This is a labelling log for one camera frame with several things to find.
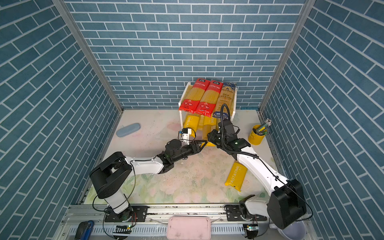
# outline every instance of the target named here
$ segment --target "spaghetti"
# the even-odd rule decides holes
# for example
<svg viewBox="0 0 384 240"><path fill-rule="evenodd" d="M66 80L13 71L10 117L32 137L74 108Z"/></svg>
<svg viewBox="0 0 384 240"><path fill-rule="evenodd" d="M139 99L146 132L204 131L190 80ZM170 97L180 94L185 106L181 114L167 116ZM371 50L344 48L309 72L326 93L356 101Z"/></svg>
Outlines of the spaghetti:
<svg viewBox="0 0 384 240"><path fill-rule="evenodd" d="M218 96L216 107L212 117L220 118L221 106L225 103L229 109L232 107L233 98L235 97L235 83L224 83L221 89L220 95ZM228 113L223 113L223 118L228 119Z"/></svg>
<svg viewBox="0 0 384 240"><path fill-rule="evenodd" d="M203 97L201 98L195 113L204 115L206 117L211 117L222 86L223 83L221 82L211 81Z"/></svg>
<svg viewBox="0 0 384 240"><path fill-rule="evenodd" d="M194 113L210 81L199 78L187 93L179 110Z"/></svg>

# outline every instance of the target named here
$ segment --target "yellow container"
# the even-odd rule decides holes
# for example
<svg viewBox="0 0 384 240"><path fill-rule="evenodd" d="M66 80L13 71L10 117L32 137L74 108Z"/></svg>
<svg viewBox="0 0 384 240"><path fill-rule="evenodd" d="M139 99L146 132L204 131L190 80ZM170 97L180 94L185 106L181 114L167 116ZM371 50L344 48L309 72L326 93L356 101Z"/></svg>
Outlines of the yellow container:
<svg viewBox="0 0 384 240"><path fill-rule="evenodd" d="M264 139L265 135L268 134L267 129L263 130L263 132L265 132L265 135L263 135L263 136L260 136L260 135L257 135L256 133L254 133L253 129L257 129L258 127L260 127L260 124L254 125L251 129L251 133L249 134L249 137L248 137L248 142L250 144L259 145L262 142L262 140Z"/></svg>
<svg viewBox="0 0 384 240"><path fill-rule="evenodd" d="M232 169L229 172L227 181L225 182L225 185L232 186L240 192L246 173L247 173L247 168L244 165L238 162L234 162Z"/></svg>

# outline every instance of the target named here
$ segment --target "blue eraser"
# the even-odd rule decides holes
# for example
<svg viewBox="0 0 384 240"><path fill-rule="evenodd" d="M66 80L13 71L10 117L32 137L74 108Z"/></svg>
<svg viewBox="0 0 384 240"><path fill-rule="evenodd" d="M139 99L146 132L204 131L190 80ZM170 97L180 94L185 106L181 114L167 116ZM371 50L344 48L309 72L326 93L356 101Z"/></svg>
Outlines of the blue eraser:
<svg viewBox="0 0 384 240"><path fill-rule="evenodd" d="M138 131L140 128L141 128L141 126L138 122L132 123L131 125L128 125L126 127L123 127L121 129L117 130L116 135L118 137L124 137L124 136L127 136L131 133Z"/></svg>

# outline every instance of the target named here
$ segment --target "red pasta package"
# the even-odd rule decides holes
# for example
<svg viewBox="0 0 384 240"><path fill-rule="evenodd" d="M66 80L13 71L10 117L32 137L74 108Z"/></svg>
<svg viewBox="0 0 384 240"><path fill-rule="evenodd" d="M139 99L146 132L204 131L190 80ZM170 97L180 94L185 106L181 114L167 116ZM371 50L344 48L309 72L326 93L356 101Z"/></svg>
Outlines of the red pasta package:
<svg viewBox="0 0 384 240"><path fill-rule="evenodd" d="M220 94L223 83L218 81L211 81L207 90L205 91L200 103L195 111L200 115L211 117L213 110L215 109L218 96Z"/></svg>
<svg viewBox="0 0 384 240"><path fill-rule="evenodd" d="M189 92L186 94L183 103L179 107L179 110L194 113L209 83L209 80L202 78L196 80L192 89L189 90Z"/></svg>

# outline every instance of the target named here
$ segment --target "yellow pencil cup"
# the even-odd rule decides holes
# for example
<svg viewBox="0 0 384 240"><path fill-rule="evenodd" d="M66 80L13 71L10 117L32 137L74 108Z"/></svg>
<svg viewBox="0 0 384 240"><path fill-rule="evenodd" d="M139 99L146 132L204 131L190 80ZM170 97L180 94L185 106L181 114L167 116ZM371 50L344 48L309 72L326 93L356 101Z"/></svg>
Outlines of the yellow pencil cup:
<svg viewBox="0 0 384 240"><path fill-rule="evenodd" d="M267 129L263 130L263 132L265 132L265 135L263 135L263 136L260 136L260 135L257 135L256 133L254 133L253 130L257 129L258 127L260 127L260 124L254 125L251 129L251 133L249 134L249 137L248 137L248 142L250 144L259 145L262 142L265 135L268 134Z"/></svg>

